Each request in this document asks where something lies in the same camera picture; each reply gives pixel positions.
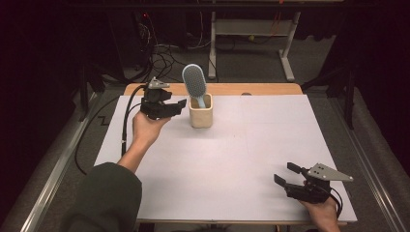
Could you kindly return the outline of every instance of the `wooden table edge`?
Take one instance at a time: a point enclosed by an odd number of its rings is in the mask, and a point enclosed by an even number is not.
[[[132,91],[141,83],[129,84],[124,91],[125,96],[132,94]],[[176,96],[187,96],[188,92],[184,83],[171,83],[169,88],[164,90],[172,92]],[[142,95],[143,91],[138,91],[137,95]],[[301,86],[295,83],[207,83],[207,93],[216,96],[229,95],[302,95]]]
[[[313,225],[310,220],[181,220],[181,219],[143,219],[139,223],[189,223],[189,224],[256,224],[256,225]],[[348,221],[338,221],[337,225],[346,226]]]

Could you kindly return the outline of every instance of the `beige cup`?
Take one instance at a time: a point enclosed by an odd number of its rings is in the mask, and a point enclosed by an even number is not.
[[[190,98],[190,125],[193,128],[210,128],[213,123],[214,103],[211,94],[204,95],[205,107],[199,108],[198,100]]]

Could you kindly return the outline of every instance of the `gray brush head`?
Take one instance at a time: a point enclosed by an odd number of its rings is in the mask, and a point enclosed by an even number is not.
[[[193,98],[199,98],[206,94],[206,82],[202,69],[197,65],[187,65],[182,70],[187,91]]]

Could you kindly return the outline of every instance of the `white paper sheet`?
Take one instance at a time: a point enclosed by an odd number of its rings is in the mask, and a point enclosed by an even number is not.
[[[188,97],[174,96],[167,103]],[[142,182],[138,218],[177,221],[309,221],[308,212],[274,182],[305,179],[288,162],[336,168],[307,96],[213,96],[214,124],[190,126],[188,107],[161,131],[136,175]],[[129,97],[121,97],[95,165],[121,157]],[[135,97],[133,104],[139,103]],[[128,141],[132,141],[132,116]],[[342,182],[340,221],[356,221]]]

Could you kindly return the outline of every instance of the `green sleeve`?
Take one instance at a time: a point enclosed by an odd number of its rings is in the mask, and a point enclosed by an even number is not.
[[[115,163],[95,166],[85,177],[60,231],[132,231],[141,203],[141,182]]]

